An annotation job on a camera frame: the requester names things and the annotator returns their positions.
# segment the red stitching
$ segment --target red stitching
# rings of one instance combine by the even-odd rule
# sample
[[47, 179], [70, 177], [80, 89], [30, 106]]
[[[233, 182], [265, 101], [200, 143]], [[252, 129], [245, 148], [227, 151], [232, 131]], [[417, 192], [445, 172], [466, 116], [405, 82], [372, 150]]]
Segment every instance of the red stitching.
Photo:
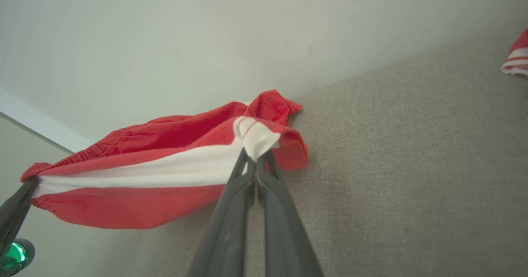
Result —
[[128, 131], [125, 131], [121, 134], [121, 136], [119, 136], [119, 138], [117, 138], [117, 140], [115, 140], [103, 153], [101, 153], [97, 158], [99, 157], [105, 157], [105, 156], [108, 156], [110, 155], [110, 151], [112, 149], [114, 149], [116, 146], [117, 146], [117, 143], [121, 142], [121, 140], [125, 137], [125, 135], [129, 135], [131, 132], [130, 130]]
[[248, 134], [249, 130], [250, 130], [250, 129], [253, 127], [253, 125], [255, 125], [256, 123], [257, 123], [257, 121], [255, 121], [254, 123], [252, 123], [252, 124], [247, 128], [247, 131], [245, 131], [244, 136], [242, 136], [242, 139], [245, 138], [245, 135]]
[[236, 125], [238, 125], [238, 127], [240, 127], [240, 123], [243, 122], [245, 119], [247, 119], [249, 117], [244, 117], [243, 119], [241, 119]]

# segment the red fabric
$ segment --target red fabric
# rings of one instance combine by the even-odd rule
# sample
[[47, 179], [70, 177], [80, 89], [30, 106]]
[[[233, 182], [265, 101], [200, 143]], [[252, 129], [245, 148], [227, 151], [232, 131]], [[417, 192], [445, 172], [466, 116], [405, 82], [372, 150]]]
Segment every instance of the red fabric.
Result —
[[513, 43], [508, 59], [503, 63], [501, 71], [507, 74], [524, 74], [528, 76], [528, 29]]
[[[288, 126], [288, 116], [300, 110], [301, 107], [292, 101], [286, 100], [278, 91], [273, 90], [261, 93], [249, 106], [240, 102], [231, 102], [209, 112], [194, 116], [174, 115], [161, 117], [145, 124], [133, 125], [132, 127], [113, 131], [89, 148], [70, 155], [70, 157], [66, 157], [66, 159], [56, 164], [34, 164], [24, 172], [21, 181], [32, 175], [40, 174], [45, 170], [81, 161], [151, 149], [184, 148], [232, 117], [247, 115]], [[233, 134], [231, 131], [226, 131], [226, 134], [227, 136], [215, 135], [218, 141], [215, 144], [229, 144], [233, 140]], [[134, 161], [129, 160], [129, 157], [123, 158], [126, 161], [121, 166], [127, 163], [135, 164]]]
[[45, 195], [33, 203], [73, 224], [147, 229], [207, 206], [220, 198], [224, 187], [82, 188]]
[[519, 36], [519, 38], [513, 43], [511, 46], [509, 53], [512, 53], [513, 50], [520, 49], [520, 48], [527, 48], [528, 47], [528, 28], [524, 30], [523, 33]]
[[[162, 117], [110, 133], [56, 164], [34, 164], [22, 176], [64, 176], [140, 164], [212, 144], [231, 144], [237, 117], [257, 117], [281, 134], [274, 154], [284, 170], [305, 168], [308, 151], [299, 132], [287, 127], [301, 106], [277, 91], [262, 93], [249, 106], [232, 102], [195, 116]], [[224, 185], [165, 188], [81, 188], [47, 194], [32, 204], [58, 218], [98, 228], [154, 228], [217, 200]]]

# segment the green light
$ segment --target green light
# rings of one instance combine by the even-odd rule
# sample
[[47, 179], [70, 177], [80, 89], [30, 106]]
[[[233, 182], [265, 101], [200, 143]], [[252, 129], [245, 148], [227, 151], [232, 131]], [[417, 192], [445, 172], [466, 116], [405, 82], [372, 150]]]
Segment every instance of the green light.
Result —
[[18, 251], [19, 251], [19, 254], [20, 254], [20, 257], [17, 258], [17, 259], [20, 259], [21, 262], [23, 262], [25, 259], [26, 259], [26, 255], [24, 254], [24, 249], [22, 249], [22, 247], [20, 247], [17, 243], [13, 242], [12, 244]]

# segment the black handle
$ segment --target black handle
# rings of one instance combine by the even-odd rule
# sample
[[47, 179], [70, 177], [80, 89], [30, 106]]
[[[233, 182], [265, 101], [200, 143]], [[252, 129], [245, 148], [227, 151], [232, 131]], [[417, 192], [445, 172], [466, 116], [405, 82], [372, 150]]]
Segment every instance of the black handle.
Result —
[[0, 206], [0, 256], [11, 249], [11, 244], [31, 207], [31, 196], [37, 186], [38, 176], [31, 176]]
[[266, 276], [324, 276], [271, 151], [258, 160], [257, 177], [264, 209]]
[[248, 211], [254, 201], [255, 163], [240, 153], [220, 197], [188, 277], [242, 277], [245, 273], [245, 237]]

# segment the white wall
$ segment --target white wall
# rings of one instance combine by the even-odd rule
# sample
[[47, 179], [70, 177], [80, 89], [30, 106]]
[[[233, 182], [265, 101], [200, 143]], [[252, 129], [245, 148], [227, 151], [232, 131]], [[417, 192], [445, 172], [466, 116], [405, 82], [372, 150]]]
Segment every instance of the white wall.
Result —
[[0, 89], [97, 140], [266, 89], [295, 97], [527, 19], [526, 8], [528, 0], [0, 0]]
[[[35, 162], [55, 163], [67, 154], [0, 117], [0, 204], [20, 187]], [[32, 264], [17, 277], [144, 277], [157, 230], [101, 230], [69, 224], [51, 212], [30, 208], [17, 236], [36, 249]]]

